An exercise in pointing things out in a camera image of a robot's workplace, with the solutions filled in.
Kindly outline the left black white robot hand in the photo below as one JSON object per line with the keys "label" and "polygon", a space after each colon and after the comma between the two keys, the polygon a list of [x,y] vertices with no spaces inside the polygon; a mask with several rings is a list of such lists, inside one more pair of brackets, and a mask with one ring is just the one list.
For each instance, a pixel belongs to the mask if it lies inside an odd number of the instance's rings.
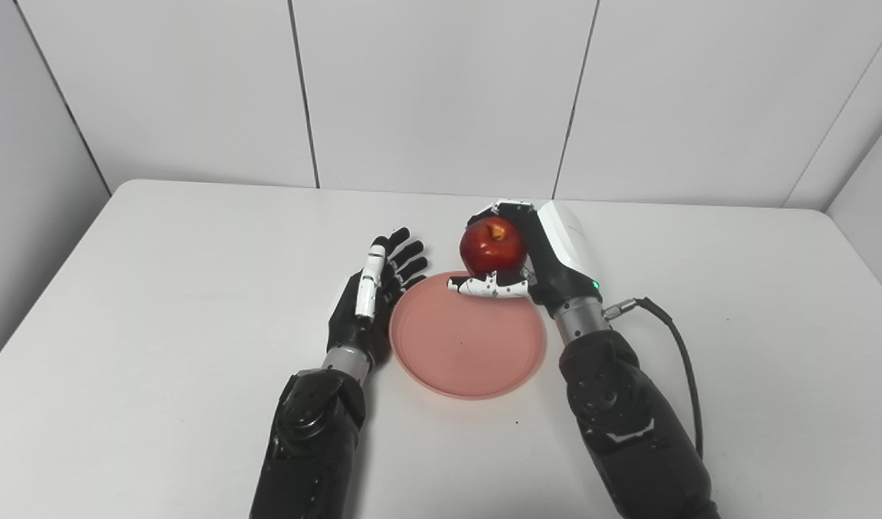
{"label": "left black white robot hand", "polygon": [[339,368],[338,357],[359,371],[384,365],[391,355],[391,317],[402,296],[426,280],[425,245],[408,227],[371,244],[365,266],[349,277],[328,323],[325,367]]}

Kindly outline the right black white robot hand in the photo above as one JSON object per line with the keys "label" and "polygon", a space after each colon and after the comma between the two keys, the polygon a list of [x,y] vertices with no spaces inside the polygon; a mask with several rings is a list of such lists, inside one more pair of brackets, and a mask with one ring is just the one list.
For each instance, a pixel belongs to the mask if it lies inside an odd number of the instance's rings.
{"label": "right black white robot hand", "polygon": [[554,200],[537,208],[525,201],[500,198],[471,216],[468,223],[492,216],[517,227],[530,265],[516,272],[452,276],[448,290],[477,298],[529,298],[550,315],[579,298],[603,302],[589,247],[569,210],[561,209]]}

